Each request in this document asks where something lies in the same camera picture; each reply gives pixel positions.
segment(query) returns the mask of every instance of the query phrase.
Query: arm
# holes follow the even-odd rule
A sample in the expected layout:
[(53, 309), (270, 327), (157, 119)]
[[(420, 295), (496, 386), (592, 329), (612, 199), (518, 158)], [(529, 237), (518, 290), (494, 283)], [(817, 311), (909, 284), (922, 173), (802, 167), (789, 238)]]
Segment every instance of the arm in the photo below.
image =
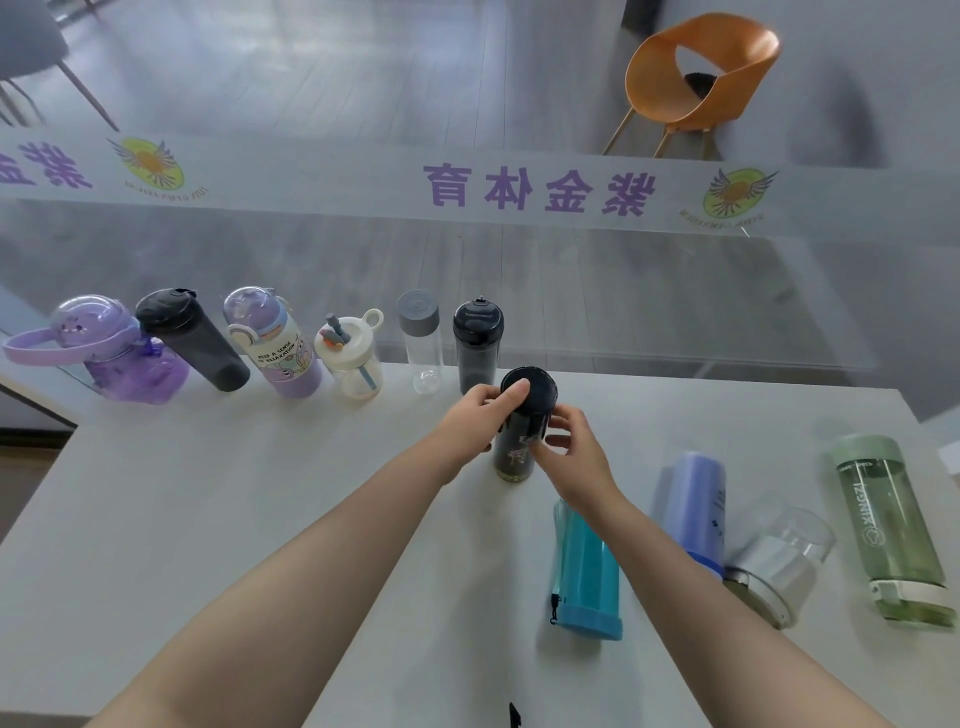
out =
[(584, 413), (558, 405), (531, 451), (561, 497), (610, 547), (710, 724), (890, 728), (891, 724), (773, 629), (628, 501)]
[(529, 387), (471, 389), (430, 435), (190, 620), (90, 727), (302, 725), (434, 497)]

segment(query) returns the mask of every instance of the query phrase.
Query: blue water bottle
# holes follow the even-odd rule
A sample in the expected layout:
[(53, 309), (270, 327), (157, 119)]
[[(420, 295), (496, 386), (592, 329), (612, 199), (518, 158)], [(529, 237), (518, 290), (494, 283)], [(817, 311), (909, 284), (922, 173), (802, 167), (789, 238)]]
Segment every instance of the blue water bottle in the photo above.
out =
[(584, 637), (622, 640), (620, 567), (579, 513), (562, 500), (554, 507), (557, 560), (551, 624)]
[(714, 576), (724, 575), (727, 477), (723, 464), (701, 452), (685, 452), (673, 480), (661, 524), (674, 541)]

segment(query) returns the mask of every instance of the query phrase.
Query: chair leg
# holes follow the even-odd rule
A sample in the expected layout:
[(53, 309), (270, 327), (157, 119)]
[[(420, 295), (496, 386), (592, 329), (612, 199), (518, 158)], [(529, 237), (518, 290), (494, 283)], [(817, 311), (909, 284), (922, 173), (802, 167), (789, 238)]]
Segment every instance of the chair leg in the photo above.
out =
[(623, 130), (627, 128), (627, 124), (629, 124), (630, 120), (634, 118), (635, 113), (636, 111), (634, 111), (634, 108), (630, 107), (630, 110), (627, 111), (627, 115), (623, 117), (623, 121), (620, 122), (620, 126), (616, 128), (616, 131), (613, 133), (613, 136), (611, 137), (610, 141), (607, 142), (607, 146), (601, 154), (605, 155), (607, 152), (609, 152), (613, 148), (613, 145), (616, 143), (616, 140), (620, 138), (620, 135), (623, 134)]
[(70, 79), (70, 83), (76, 86), (77, 90), (84, 95), (84, 98), (88, 102), (90, 102), (90, 105), (94, 107), (101, 116), (104, 117), (104, 121), (110, 124), (110, 128), (113, 129), (115, 132), (119, 132), (120, 128), (113, 123), (113, 119), (109, 117), (109, 115), (107, 114), (107, 110), (104, 109), (102, 106), (100, 106), (100, 102), (97, 101), (97, 99), (94, 97), (92, 93), (90, 93), (89, 89), (87, 89), (87, 87), (83, 84), (83, 82), (81, 82), (81, 80), (77, 78), (76, 74), (70, 70), (67, 64), (64, 63), (63, 61), (57, 61), (57, 66), (59, 66), (60, 70), (63, 71), (63, 75), (66, 76), (68, 79)]
[(16, 104), (13, 102), (10, 94), (7, 93), (7, 90), (2, 84), (0, 84), (0, 101), (3, 102), (5, 107), (7, 107), (7, 110), (10, 112), (10, 116), (13, 117), (13, 121), (15, 121), (21, 127), (30, 126), (30, 124), (27, 123), (27, 117), (20, 113), (20, 109), (16, 107)]
[(30, 104), (30, 108), (34, 110), (34, 114), (36, 114), (36, 118), (39, 120), (41, 124), (45, 126), (47, 123), (47, 120), (43, 118), (43, 114), (40, 113), (40, 109), (36, 107), (36, 104), (34, 103), (34, 100), (30, 98), (30, 95), (10, 79), (7, 79), (7, 83), (13, 86), (16, 92), (19, 93), (21, 96), (23, 96), (23, 98), (27, 100), (27, 103)]
[(670, 142), (670, 138), (672, 136), (673, 136), (673, 132), (670, 131), (667, 127), (663, 127), (663, 137), (660, 139), (660, 144), (657, 146), (657, 151), (654, 152), (654, 159), (657, 159), (663, 156), (663, 153), (666, 152), (666, 145)]
[(710, 127), (709, 129), (704, 129), (704, 149), (700, 155), (700, 158), (703, 161), (706, 161), (707, 157), (709, 157), (710, 145), (712, 144), (713, 144), (713, 127)]

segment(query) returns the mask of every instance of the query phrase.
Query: white table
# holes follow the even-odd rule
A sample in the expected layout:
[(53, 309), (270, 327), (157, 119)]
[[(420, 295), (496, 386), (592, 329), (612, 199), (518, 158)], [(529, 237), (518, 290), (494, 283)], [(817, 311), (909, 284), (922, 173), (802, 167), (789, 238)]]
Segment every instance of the white table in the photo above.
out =
[[(0, 710), (91, 715), (230, 582), (415, 442), (459, 396), (413, 392), (401, 365), (364, 404), (329, 378), (278, 398), (260, 376), (223, 395), (198, 377), (164, 407), (102, 402), (0, 547)], [(960, 493), (894, 391), (556, 374), (621, 488), (648, 508), (664, 457), (721, 458), (729, 514), (768, 490), (838, 544), (787, 632), (902, 726), (955, 726), (960, 636), (886, 623), (869, 601), (837, 482), (840, 434), (897, 439), (960, 589)], [(556, 495), (481, 456), (445, 488), (308, 721), (324, 728), (707, 725), (626, 581), (622, 643), (545, 620)], [(336, 595), (317, 595), (332, 599)]]

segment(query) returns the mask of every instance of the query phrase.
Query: purple strap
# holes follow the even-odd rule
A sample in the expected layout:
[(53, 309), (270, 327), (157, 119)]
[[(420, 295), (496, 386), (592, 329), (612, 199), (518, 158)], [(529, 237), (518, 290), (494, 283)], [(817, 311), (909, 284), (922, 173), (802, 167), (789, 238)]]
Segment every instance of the purple strap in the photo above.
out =
[(14, 364), (32, 367), (63, 367), (83, 364), (94, 356), (113, 356), (123, 344), (132, 344), (141, 336), (139, 324), (131, 324), (103, 341), (81, 344), (67, 349), (37, 349), (40, 344), (54, 341), (54, 332), (49, 328), (37, 328), (11, 336), (3, 344), (3, 351)]

